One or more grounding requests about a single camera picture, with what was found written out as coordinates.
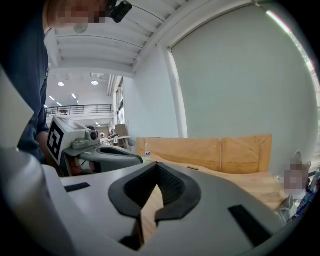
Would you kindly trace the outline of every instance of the gray plastic surface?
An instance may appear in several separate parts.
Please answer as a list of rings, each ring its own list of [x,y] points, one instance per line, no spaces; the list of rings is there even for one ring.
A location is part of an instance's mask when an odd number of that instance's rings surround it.
[[[41,166],[34,156],[16,149],[0,149],[0,161],[7,205],[34,241],[52,255],[138,255],[88,221],[54,168]]]
[[[125,232],[121,222],[126,217],[113,212],[113,205],[110,205],[109,199],[105,199],[108,186],[112,184],[108,180],[115,181],[146,165],[148,164],[84,176],[80,179],[79,177],[63,178],[62,183],[72,185],[76,184],[76,181],[88,182],[95,187],[91,190],[86,188],[83,191],[79,190],[69,194],[95,226],[100,226],[103,230],[106,227],[112,227],[104,232],[110,237],[118,238],[122,232]],[[228,211],[229,207],[236,205],[243,205],[272,234],[282,228],[283,224],[278,216],[232,182],[181,166],[166,165],[193,178],[201,187],[201,200],[197,207],[183,219],[160,221],[154,237],[140,249],[142,254],[159,256],[200,254],[206,256],[214,252],[216,255],[233,256],[253,249],[251,242]],[[105,201],[104,206],[101,205],[101,200]],[[111,211],[112,215],[106,215],[104,212],[107,211]],[[113,216],[112,218],[117,222],[116,225],[109,219],[110,216]],[[120,229],[121,233],[115,231],[114,228]]]
[[[90,147],[90,140],[88,138],[77,138],[72,142],[72,148],[74,150],[81,150]]]
[[[118,213],[109,199],[109,186],[120,177],[129,175],[147,165],[147,163],[143,163],[106,173],[65,177],[61,179],[61,182],[63,186],[88,183],[90,187],[69,192],[68,195],[92,225],[105,235],[110,236],[116,241],[120,241],[124,237],[131,235],[136,220]]]
[[[0,150],[1,189],[12,212],[32,238],[55,255],[233,256],[253,249],[228,211],[243,205],[272,234],[282,228],[267,206],[219,177],[167,164],[194,179],[201,200],[183,219],[160,221],[153,238],[135,252],[117,241],[129,236],[135,219],[122,216],[109,200],[109,186],[148,163],[106,173],[59,178],[31,155]],[[90,187],[67,193],[64,186]]]
[[[154,237],[140,250],[146,255],[234,256],[253,249],[228,208],[243,205],[272,234],[282,228],[280,218],[234,183],[184,167],[165,164],[194,179],[201,200],[180,221],[160,221]]]
[[[300,221],[301,218],[296,218],[293,221],[288,222],[281,230],[279,230],[279,232],[277,232],[269,240],[257,246],[256,248],[241,254],[241,256],[268,255],[270,252],[273,252],[279,245],[286,241],[286,239],[300,224]]]
[[[79,158],[88,160],[91,162],[97,162],[101,164],[101,172],[110,172],[114,170],[119,170],[122,168],[127,168],[131,166],[140,165],[140,160],[135,156],[130,155],[121,155],[121,154],[107,154],[107,153],[100,153],[99,149],[106,148],[106,149],[117,149],[124,153],[133,155],[133,153],[129,150],[123,149],[118,146],[105,146],[100,145],[94,147],[92,149],[87,150],[86,152],[82,153]]]

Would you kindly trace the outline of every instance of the black slot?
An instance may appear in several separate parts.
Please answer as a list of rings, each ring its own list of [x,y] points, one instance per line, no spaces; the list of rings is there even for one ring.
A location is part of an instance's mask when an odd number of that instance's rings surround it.
[[[137,234],[132,235],[132,236],[126,236],[126,237],[122,238],[119,241],[119,243],[134,250],[134,251],[138,251],[141,247],[140,238]]]
[[[100,148],[100,152],[101,153],[104,153],[104,154],[113,154],[113,155],[122,155],[122,156],[129,156],[129,154],[121,151],[121,150],[118,150],[118,149],[115,149],[115,148],[109,148],[109,147],[102,147]]]
[[[185,183],[164,168],[158,168],[158,186],[161,190],[163,205],[167,206],[178,200],[186,190]]]
[[[79,184],[75,184],[75,185],[65,186],[64,189],[67,193],[69,193],[72,191],[82,190],[82,189],[85,189],[88,187],[90,187],[90,185],[88,183],[84,182],[84,183],[79,183]]]
[[[242,205],[232,206],[228,210],[254,247],[271,238],[272,235]]]
[[[157,185],[157,166],[143,172],[141,175],[127,182],[124,193],[141,209],[146,205]]]

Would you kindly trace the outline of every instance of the ceiling beam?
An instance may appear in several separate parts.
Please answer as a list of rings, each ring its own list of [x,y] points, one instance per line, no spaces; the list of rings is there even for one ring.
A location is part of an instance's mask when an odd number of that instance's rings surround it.
[[[64,31],[63,33],[59,33],[56,35],[57,40],[61,39],[61,38],[65,38],[65,37],[77,37],[79,39],[79,41],[83,38],[83,37],[93,37],[93,38],[106,38],[106,39],[111,39],[117,42],[125,42],[140,48],[143,48],[143,46],[146,44],[146,42],[149,40],[149,38],[147,38],[144,35],[139,36],[130,36],[129,34],[123,32],[123,33],[119,33],[119,32],[112,32],[111,30],[108,31],[107,29],[91,29],[88,32],[85,32],[84,34],[76,34],[72,31]]]
[[[64,60],[60,67],[52,67],[50,74],[68,74],[68,73],[100,73],[115,76],[133,78],[132,68],[127,65],[118,64],[110,61],[86,60],[67,61]]]
[[[111,96],[112,88],[114,86],[114,83],[116,81],[117,76],[111,75],[108,83],[108,90],[107,90],[107,95]]]
[[[172,0],[160,0],[160,2],[163,2],[167,6],[170,6],[174,11],[176,11],[180,6],[177,0],[172,1]]]
[[[136,59],[138,54],[126,49],[113,48],[101,44],[89,44],[89,43],[62,43],[59,45],[61,50],[102,50],[106,55],[114,55],[115,57],[123,56]]]
[[[124,19],[131,21],[134,24],[138,24],[142,28],[153,33],[156,32],[161,24],[163,24],[162,20],[155,18],[152,14],[139,8],[132,8]]]
[[[127,27],[123,23],[89,23],[88,29],[83,34],[77,34],[73,28],[58,29],[56,37],[62,36],[87,36],[93,34],[94,36],[106,35],[108,38],[114,38],[113,35],[120,38],[128,38],[129,40],[143,40],[148,41],[150,35],[143,29],[134,29],[132,26]]]
[[[133,64],[132,72],[136,73],[141,60],[144,59],[152,49],[156,46],[156,44],[166,35],[168,31],[170,31],[175,25],[177,25],[183,18],[188,16],[190,13],[198,9],[199,7],[205,5],[211,0],[190,0],[182,7],[180,7],[174,14],[172,14],[152,35],[150,40],[146,43],[143,50],[139,54],[137,60]]]
[[[46,46],[48,54],[50,55],[53,65],[59,67],[62,62],[62,58],[58,48],[56,31],[54,29],[51,29],[51,31],[47,34],[44,39],[44,44]]]
[[[76,40],[82,40],[82,39],[91,39],[91,40],[105,40],[105,41],[110,41],[110,42],[117,42],[119,44],[122,44],[124,46],[130,46],[130,47],[135,47],[139,48],[140,50],[143,48],[143,45],[136,45],[130,42],[114,39],[114,38],[109,38],[105,36],[97,36],[97,35],[64,35],[64,36],[57,36],[57,40],[62,41],[62,40],[69,40],[69,39],[76,39]]]
[[[136,24],[130,20],[127,20],[126,17],[122,20],[121,23],[118,23],[117,25],[120,27],[124,27],[126,29],[129,29],[129,30],[132,30],[133,32],[145,35],[148,38],[150,38],[153,35],[153,32],[150,32],[149,30],[139,26],[138,24]]]
[[[67,62],[109,62],[113,64],[121,64],[124,66],[132,67],[135,62],[134,58],[129,58],[126,56],[104,54],[103,52],[90,51],[90,52],[81,52],[80,50],[62,50],[61,56],[63,58],[62,64]]]
[[[112,94],[117,93],[118,88],[119,88],[120,83],[121,83],[121,80],[122,80],[122,77],[121,77],[121,76],[118,76],[118,77],[116,78],[116,81],[115,81],[114,87],[113,87],[113,89],[112,89]]]
[[[177,0],[177,2],[179,3],[179,5],[183,6],[187,0]]]
[[[164,22],[167,17],[175,12],[175,9],[166,3],[156,0],[134,0],[132,5],[136,8],[140,8],[145,12],[151,13]]]

